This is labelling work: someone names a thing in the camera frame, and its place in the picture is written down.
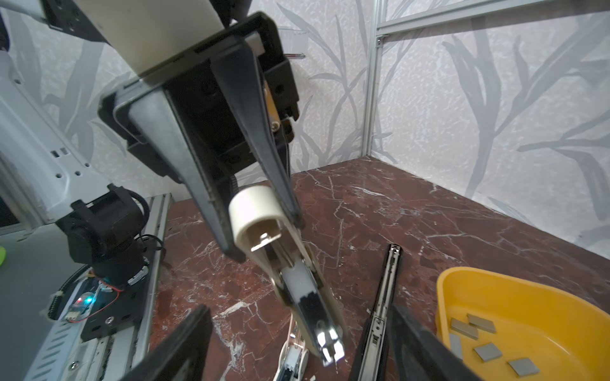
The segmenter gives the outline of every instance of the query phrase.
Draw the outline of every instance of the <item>gray metal tile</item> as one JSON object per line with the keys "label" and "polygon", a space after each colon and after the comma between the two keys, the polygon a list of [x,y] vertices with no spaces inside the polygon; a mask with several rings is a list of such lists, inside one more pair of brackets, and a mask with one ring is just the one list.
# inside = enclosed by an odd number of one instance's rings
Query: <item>gray metal tile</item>
{"label": "gray metal tile", "polygon": [[509,361],[508,365],[511,366],[512,370],[514,370],[519,377],[540,373],[540,369],[538,369],[536,364],[534,364],[528,357]]}
{"label": "gray metal tile", "polygon": [[451,329],[471,339],[479,339],[479,330],[476,329],[476,327],[469,326],[468,324],[464,323],[463,321],[457,320],[456,318],[451,318]]}
{"label": "gray metal tile", "polygon": [[453,354],[459,358],[460,360],[464,359],[464,355],[462,353],[462,339],[455,333],[449,334],[449,341],[451,344],[451,351]]}
{"label": "gray metal tile", "polygon": [[473,349],[475,350],[476,354],[481,357],[481,360],[483,360],[484,363],[502,357],[502,352],[493,343],[485,344],[480,347],[474,347]]}
{"label": "gray metal tile", "polygon": [[490,333],[496,333],[495,324],[491,320],[480,318],[479,316],[471,315],[469,313],[466,314],[468,316],[468,323],[471,326],[475,326],[478,329],[482,329],[483,331],[487,331]]}

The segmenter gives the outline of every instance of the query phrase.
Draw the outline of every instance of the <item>yellow bowl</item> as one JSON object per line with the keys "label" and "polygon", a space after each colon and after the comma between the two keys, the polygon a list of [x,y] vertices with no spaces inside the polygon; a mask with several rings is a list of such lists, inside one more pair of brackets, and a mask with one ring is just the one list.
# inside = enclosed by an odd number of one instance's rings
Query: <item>yellow bowl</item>
{"label": "yellow bowl", "polygon": [[[464,363],[484,380],[515,380],[507,361],[529,357],[537,380],[610,380],[610,315],[557,288],[470,267],[445,270],[437,281],[437,336],[450,347],[451,319],[467,313],[493,321],[496,333],[459,335]],[[473,348],[493,343],[502,357],[483,363]]]}

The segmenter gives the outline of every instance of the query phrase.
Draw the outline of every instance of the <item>marble table surface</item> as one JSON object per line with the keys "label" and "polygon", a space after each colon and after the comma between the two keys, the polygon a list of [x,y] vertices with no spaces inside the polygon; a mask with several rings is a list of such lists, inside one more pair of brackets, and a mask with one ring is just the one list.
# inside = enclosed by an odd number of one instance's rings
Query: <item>marble table surface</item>
{"label": "marble table surface", "polygon": [[[346,380],[375,299],[389,242],[404,249],[394,302],[436,331],[436,280],[471,266],[568,291],[610,312],[610,260],[489,210],[373,158],[298,173],[293,187],[326,281],[349,327],[346,357],[306,380]],[[251,261],[223,256],[192,200],[172,205],[159,274],[151,348],[199,304],[215,331],[204,380],[271,380],[290,315]],[[396,380],[389,361],[387,380]]]}

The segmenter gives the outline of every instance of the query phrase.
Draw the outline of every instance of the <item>wallpaper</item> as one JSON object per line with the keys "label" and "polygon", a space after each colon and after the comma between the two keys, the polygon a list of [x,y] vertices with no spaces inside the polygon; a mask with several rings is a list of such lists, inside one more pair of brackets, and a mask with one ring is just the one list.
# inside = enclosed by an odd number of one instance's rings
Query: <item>wallpaper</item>
{"label": "wallpaper", "polygon": [[610,258],[609,37],[555,1],[387,40],[373,155]]}
{"label": "wallpaper", "polygon": [[[291,61],[301,99],[301,118],[293,124],[293,172],[359,155],[371,7],[371,0],[252,3],[251,12],[261,10],[278,26],[309,33],[307,57]],[[157,176],[126,152],[124,141],[96,116],[100,94],[134,75],[113,48],[56,32],[28,16],[5,10],[2,15],[26,88],[98,171],[144,196],[190,197],[183,185]],[[263,178],[256,165],[238,175],[240,185]]]}
{"label": "wallpaper", "polygon": [[386,20],[411,16],[463,0],[387,0]]}

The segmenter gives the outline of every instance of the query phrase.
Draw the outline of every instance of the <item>cable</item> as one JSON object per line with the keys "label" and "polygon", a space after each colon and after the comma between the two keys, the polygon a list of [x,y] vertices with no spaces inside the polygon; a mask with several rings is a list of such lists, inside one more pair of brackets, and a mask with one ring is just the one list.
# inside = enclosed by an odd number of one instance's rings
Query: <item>cable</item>
{"label": "cable", "polygon": [[140,205],[142,205],[142,209],[144,210],[144,225],[142,225],[142,229],[144,229],[146,227],[146,224],[148,223],[148,218],[151,216],[151,209],[148,206],[148,203],[146,202],[146,200],[144,200],[144,197],[142,197],[141,195],[139,195],[136,192],[131,191],[129,189],[125,189],[125,190],[127,191],[127,193],[129,193],[129,195],[132,198],[134,198],[137,202],[140,203]]}
{"label": "cable", "polygon": [[119,288],[117,288],[116,286],[113,286],[109,283],[106,283],[106,281],[104,281],[104,279],[98,277],[97,275],[95,275],[95,273],[93,272],[93,269],[91,269],[91,275],[93,275],[94,277],[96,277],[98,279],[98,281],[100,281],[100,283],[102,283],[104,286],[106,287],[110,287],[111,289],[115,290],[116,292],[122,293],[125,290],[121,290]]}
{"label": "cable", "polygon": [[46,314],[46,316],[51,319],[51,320],[57,320],[56,315],[57,315],[57,310],[59,309],[59,305],[62,302],[62,299],[64,297],[64,293],[69,289],[69,287],[72,285],[72,283],[74,283],[74,281],[76,281],[78,278],[80,278],[81,275],[83,275],[83,273],[91,266],[89,265],[84,265],[83,267],[79,268],[78,270],[76,270],[76,272],[72,275],[70,275],[70,277],[68,279],[66,279],[66,281],[63,283],[63,285],[59,288],[59,292],[61,292],[60,295],[55,295],[53,297],[53,300],[51,301],[51,304],[49,305],[49,310]]}
{"label": "cable", "polygon": [[162,250],[163,249],[163,240],[161,240],[161,238],[157,237],[156,235],[153,234],[141,234],[140,235],[140,239],[142,240],[142,242],[144,242],[144,237],[151,237],[152,239],[154,239],[155,241],[157,241],[161,246],[159,247],[155,247],[155,250]]}

